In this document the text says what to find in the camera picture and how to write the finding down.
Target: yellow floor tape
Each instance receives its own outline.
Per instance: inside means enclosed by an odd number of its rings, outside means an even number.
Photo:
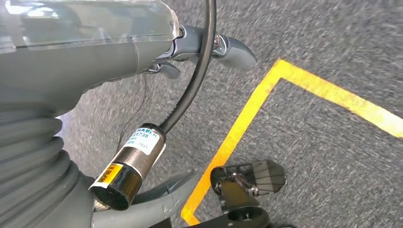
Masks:
[[[228,160],[253,118],[256,116],[260,107],[264,104],[271,90],[280,78],[350,110],[395,137],[403,138],[402,118],[324,79],[321,79],[308,71],[298,68],[287,61],[279,60],[253,91],[234,125],[228,132],[227,137],[222,142],[217,153],[183,207],[181,217],[190,226],[200,223],[194,216],[194,212],[210,188],[210,172],[213,168],[224,165]]]

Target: cylindrical sensor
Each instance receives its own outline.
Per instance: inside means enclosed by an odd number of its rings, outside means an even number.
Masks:
[[[165,133],[157,125],[143,124],[130,136],[89,191],[111,209],[128,209],[144,178],[163,153],[165,141]]]

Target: gray plastic housing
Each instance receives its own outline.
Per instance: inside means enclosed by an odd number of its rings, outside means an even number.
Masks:
[[[112,5],[122,8],[123,5],[130,7],[134,2],[144,3],[145,7],[141,8],[143,20],[132,20],[137,26],[133,31],[143,32],[136,38],[134,33],[126,37],[112,36],[108,29],[98,33],[102,36],[88,40],[84,38],[90,36],[76,40],[67,35],[53,37],[57,34],[51,32],[57,28],[55,23],[64,25],[68,20],[49,18],[52,17],[46,14],[49,10],[63,6],[68,12],[83,16],[85,10],[74,9],[68,4],[81,4],[85,8],[98,2],[21,0],[0,5],[2,228],[92,227],[94,200],[87,189],[93,179],[81,173],[68,153],[62,150],[63,140],[53,137],[62,127],[62,122],[55,117],[73,109],[86,90],[106,81],[143,72],[157,56],[170,48],[175,37],[174,33],[169,34],[169,31],[174,31],[175,23],[169,23],[169,17],[158,16],[167,12],[171,15],[170,9],[165,5],[155,7],[155,4],[149,4],[161,1],[101,2],[104,9],[108,4],[111,8]],[[47,5],[32,6],[42,8],[39,11],[44,14],[36,12],[30,16],[34,18],[29,22],[24,20],[23,12],[26,11],[10,13],[7,8],[10,4],[33,3]],[[118,21],[118,16],[114,18],[112,15],[109,15],[109,20]],[[82,17],[75,18],[75,22],[83,22]],[[26,28],[37,33],[27,36],[24,34]],[[58,31],[69,34],[69,30]],[[153,37],[161,34],[166,34],[165,38]],[[187,192],[191,191],[192,187],[188,186]]]

